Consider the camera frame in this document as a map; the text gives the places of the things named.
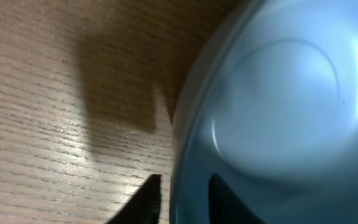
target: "tabletop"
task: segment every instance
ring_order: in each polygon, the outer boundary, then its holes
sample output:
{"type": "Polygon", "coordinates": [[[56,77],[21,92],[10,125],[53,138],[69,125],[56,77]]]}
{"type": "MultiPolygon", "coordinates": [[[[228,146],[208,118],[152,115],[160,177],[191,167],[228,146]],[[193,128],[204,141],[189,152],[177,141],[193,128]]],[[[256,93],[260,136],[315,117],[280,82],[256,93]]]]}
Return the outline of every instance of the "tabletop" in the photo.
{"type": "Polygon", "coordinates": [[[239,0],[0,0],[0,223],[104,223],[162,174],[203,44],[239,0]]]}

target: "wooden surface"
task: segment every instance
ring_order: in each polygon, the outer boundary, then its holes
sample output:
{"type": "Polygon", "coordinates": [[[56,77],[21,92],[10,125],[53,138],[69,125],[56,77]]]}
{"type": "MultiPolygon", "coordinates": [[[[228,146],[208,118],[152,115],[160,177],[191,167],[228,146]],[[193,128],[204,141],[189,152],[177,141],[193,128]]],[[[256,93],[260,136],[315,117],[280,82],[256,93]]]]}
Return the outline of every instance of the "wooden surface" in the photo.
{"type": "Polygon", "coordinates": [[[0,223],[104,223],[153,173],[168,223],[171,119],[238,0],[0,0],[0,223]]]}

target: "black object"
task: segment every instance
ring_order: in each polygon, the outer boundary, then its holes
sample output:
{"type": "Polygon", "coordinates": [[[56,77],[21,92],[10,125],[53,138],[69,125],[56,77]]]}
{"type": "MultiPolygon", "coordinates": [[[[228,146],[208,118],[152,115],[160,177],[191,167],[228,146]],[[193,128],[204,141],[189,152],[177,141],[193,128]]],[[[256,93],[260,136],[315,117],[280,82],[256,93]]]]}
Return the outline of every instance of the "black object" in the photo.
{"type": "Polygon", "coordinates": [[[246,207],[218,174],[209,180],[211,224],[264,224],[246,207]]]}
{"type": "Polygon", "coordinates": [[[157,224],[161,210],[161,175],[151,175],[107,224],[157,224]]]}

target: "wood grain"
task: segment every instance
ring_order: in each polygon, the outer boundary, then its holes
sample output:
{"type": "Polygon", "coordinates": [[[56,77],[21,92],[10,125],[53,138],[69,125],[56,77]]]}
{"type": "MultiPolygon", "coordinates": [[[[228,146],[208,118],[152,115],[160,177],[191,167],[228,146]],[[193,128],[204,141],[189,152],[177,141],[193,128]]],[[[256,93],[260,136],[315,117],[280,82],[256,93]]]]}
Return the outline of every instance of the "wood grain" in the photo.
{"type": "Polygon", "coordinates": [[[239,0],[0,0],[0,223],[104,223],[153,173],[168,223],[171,120],[239,0]]]}

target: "wooden table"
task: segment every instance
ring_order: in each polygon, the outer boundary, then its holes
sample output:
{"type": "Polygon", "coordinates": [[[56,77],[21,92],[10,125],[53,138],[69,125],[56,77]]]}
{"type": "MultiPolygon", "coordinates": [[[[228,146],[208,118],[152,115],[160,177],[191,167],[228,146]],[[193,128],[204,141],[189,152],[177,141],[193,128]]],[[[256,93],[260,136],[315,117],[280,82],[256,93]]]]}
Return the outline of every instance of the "wooden table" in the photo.
{"type": "Polygon", "coordinates": [[[171,120],[239,0],[0,0],[0,223],[104,223],[153,173],[168,223],[171,120]]]}

